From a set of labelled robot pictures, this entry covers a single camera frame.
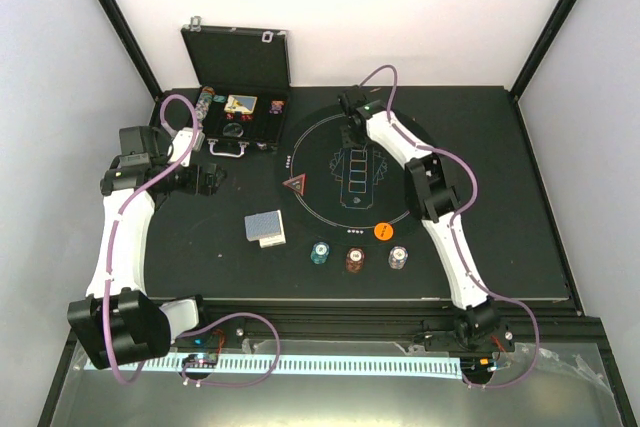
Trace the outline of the orange poker chip stack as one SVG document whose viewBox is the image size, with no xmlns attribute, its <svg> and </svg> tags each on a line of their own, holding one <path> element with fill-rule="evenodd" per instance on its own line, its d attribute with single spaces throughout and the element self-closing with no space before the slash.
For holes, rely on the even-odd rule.
<svg viewBox="0 0 640 427">
<path fill-rule="evenodd" d="M 359 273 L 364 266 L 365 254 L 360 248 L 351 248 L 346 254 L 345 268 L 347 272 Z"/>
</svg>

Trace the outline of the green poker chip stack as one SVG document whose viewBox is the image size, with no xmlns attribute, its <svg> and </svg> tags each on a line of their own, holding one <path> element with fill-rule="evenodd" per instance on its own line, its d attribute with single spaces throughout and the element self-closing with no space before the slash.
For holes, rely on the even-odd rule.
<svg viewBox="0 0 640 427">
<path fill-rule="evenodd" d="M 310 259 L 316 264 L 324 264 L 330 255 L 330 247 L 325 242 L 317 242 L 311 250 Z"/>
</svg>

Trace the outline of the blue playing card deck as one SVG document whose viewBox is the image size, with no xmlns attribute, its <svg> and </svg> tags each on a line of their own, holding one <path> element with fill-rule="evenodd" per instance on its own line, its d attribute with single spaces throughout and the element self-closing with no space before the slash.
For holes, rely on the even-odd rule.
<svg viewBox="0 0 640 427">
<path fill-rule="evenodd" d="M 283 233 L 283 223 L 279 210 L 245 216 L 244 226 L 246 238 L 250 242 L 278 237 Z"/>
</svg>

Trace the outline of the blue white poker chip stack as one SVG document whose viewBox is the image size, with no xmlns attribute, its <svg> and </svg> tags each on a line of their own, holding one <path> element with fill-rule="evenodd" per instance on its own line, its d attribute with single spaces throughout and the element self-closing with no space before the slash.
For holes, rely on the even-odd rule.
<svg viewBox="0 0 640 427">
<path fill-rule="evenodd" d="M 395 246 L 389 252 L 388 263 L 391 269 L 401 270 L 408 260 L 408 252 L 402 246 Z"/>
</svg>

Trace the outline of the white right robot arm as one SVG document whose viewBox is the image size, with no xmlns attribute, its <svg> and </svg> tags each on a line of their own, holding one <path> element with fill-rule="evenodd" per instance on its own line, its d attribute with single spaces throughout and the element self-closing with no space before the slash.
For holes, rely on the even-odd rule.
<svg viewBox="0 0 640 427">
<path fill-rule="evenodd" d="M 497 328 L 499 315 L 466 241 L 461 220 L 465 208 L 442 166 L 443 157 L 460 159 L 421 140 L 358 86 L 343 91 L 339 105 L 352 138 L 377 144 L 403 167 L 408 210 L 434 243 L 449 283 L 456 341 L 465 350 L 479 349 Z"/>
</svg>

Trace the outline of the chip row in case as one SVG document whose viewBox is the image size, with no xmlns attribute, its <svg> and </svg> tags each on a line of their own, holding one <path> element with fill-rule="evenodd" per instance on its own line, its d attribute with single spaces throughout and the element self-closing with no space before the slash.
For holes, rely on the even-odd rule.
<svg viewBox="0 0 640 427">
<path fill-rule="evenodd" d="M 214 89 L 209 86 L 204 86 L 200 91 L 199 97 L 195 104 L 196 118 L 199 126 L 203 125 L 204 119 L 206 118 L 210 106 L 213 102 L 214 95 Z"/>
</svg>

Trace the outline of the purple chip in case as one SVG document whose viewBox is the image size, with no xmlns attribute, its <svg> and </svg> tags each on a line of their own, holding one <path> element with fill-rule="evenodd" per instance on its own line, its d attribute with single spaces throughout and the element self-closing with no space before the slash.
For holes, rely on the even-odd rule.
<svg viewBox="0 0 640 427">
<path fill-rule="evenodd" d="M 284 109 L 284 106 L 285 106 L 284 101 L 272 101 L 269 113 L 274 115 L 281 114 Z"/>
</svg>

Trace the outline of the red triangle marker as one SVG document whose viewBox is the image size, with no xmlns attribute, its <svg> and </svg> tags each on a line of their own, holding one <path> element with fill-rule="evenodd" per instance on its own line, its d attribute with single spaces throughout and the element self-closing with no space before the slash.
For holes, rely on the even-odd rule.
<svg viewBox="0 0 640 427">
<path fill-rule="evenodd" d="M 291 177 L 285 180 L 282 185 L 293 192 L 295 192 L 299 196 L 303 196 L 306 187 L 306 174 L 302 173 L 297 176 Z"/>
</svg>

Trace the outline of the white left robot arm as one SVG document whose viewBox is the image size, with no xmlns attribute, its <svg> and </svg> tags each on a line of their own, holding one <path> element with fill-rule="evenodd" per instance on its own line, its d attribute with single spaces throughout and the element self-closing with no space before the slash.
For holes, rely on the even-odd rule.
<svg viewBox="0 0 640 427">
<path fill-rule="evenodd" d="M 160 141 L 161 132 L 121 129 L 121 152 L 100 182 L 104 228 L 98 261 L 84 299 L 67 310 L 73 333 L 98 370 L 161 358 L 180 335 L 193 346 L 214 335 L 201 296 L 157 305 L 146 294 L 147 235 L 160 203 L 173 192 L 213 195 L 226 176 L 214 163 L 192 163 L 204 142 L 201 132 L 186 127 Z"/>
</svg>

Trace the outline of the orange dealer button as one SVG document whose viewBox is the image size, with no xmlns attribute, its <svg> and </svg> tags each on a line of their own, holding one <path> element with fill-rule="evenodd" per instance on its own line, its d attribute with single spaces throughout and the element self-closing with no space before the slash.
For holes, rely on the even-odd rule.
<svg viewBox="0 0 640 427">
<path fill-rule="evenodd" d="M 394 237 L 394 227 L 389 222 L 380 222 L 374 226 L 373 234 L 379 241 L 390 241 Z"/>
</svg>

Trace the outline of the card pack in case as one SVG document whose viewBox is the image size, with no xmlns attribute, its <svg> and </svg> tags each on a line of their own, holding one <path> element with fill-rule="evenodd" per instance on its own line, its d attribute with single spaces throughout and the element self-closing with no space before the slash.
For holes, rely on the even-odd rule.
<svg viewBox="0 0 640 427">
<path fill-rule="evenodd" d="M 227 97 L 224 111 L 232 114 L 251 115 L 255 110 L 257 100 L 256 96 L 230 94 Z"/>
</svg>

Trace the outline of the black poker chip case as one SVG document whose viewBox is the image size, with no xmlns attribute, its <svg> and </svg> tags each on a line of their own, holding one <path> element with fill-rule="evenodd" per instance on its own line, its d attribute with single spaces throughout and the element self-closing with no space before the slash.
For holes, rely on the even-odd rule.
<svg viewBox="0 0 640 427">
<path fill-rule="evenodd" d="M 200 91 L 215 91 L 203 122 L 209 153 L 240 158 L 248 150 L 275 151 L 288 115 L 291 76 L 288 32 L 275 28 L 225 27 L 193 16 L 181 35 Z M 224 111 L 230 94 L 258 98 L 251 115 Z M 284 101 L 281 114 L 270 114 L 272 101 Z"/>
</svg>

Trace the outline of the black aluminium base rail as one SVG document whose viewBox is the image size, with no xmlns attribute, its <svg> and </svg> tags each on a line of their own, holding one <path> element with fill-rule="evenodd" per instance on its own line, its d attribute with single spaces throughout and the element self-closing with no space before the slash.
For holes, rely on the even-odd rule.
<svg viewBox="0 0 640 427">
<path fill-rule="evenodd" d="M 442 301 L 312 301 L 206 299 L 206 319 L 234 312 L 264 316 L 287 340 L 401 340 L 420 333 L 451 331 L 454 307 Z M 602 321 L 589 317 L 571 301 L 529 301 L 540 332 L 550 343 L 593 343 L 608 350 Z"/>
</svg>

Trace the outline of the white card box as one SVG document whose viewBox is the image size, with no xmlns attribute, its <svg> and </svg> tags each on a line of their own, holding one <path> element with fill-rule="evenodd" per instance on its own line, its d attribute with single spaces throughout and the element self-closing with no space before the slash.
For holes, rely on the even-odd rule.
<svg viewBox="0 0 640 427">
<path fill-rule="evenodd" d="M 283 245 L 285 243 L 286 243 L 286 236 L 284 233 L 265 237 L 259 240 L 259 245 L 261 248 L 274 247 L 278 245 Z"/>
</svg>

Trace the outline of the round black poker mat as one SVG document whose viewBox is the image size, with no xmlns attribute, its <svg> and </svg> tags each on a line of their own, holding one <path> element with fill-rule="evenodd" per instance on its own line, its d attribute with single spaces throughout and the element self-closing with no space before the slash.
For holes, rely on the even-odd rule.
<svg viewBox="0 0 640 427">
<path fill-rule="evenodd" d="M 393 241 L 422 229 L 407 210 L 404 169 L 382 147 L 355 145 L 337 105 L 312 112 L 284 134 L 275 176 L 287 218 L 330 244 L 375 245 L 374 226 L 389 222 Z M 306 174 L 303 196 L 282 183 Z"/>
</svg>

